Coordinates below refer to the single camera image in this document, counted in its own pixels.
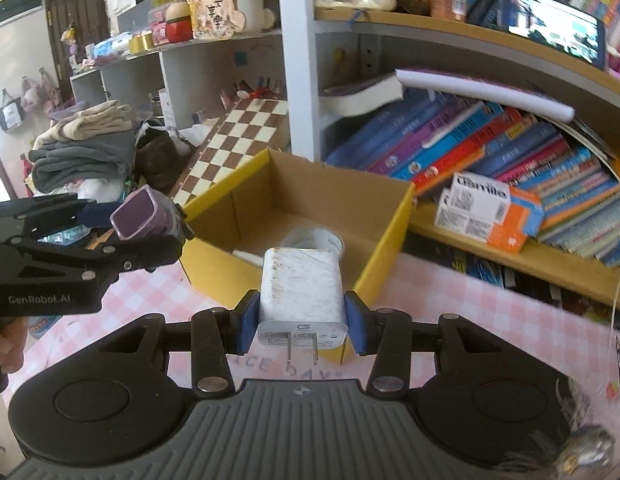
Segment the person left hand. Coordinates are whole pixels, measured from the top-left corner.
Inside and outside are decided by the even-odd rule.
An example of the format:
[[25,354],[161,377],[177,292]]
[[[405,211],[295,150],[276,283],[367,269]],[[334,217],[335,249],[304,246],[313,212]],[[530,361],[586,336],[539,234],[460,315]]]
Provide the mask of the person left hand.
[[17,372],[24,365],[24,352],[28,336],[28,318],[0,328],[0,370],[4,374]]

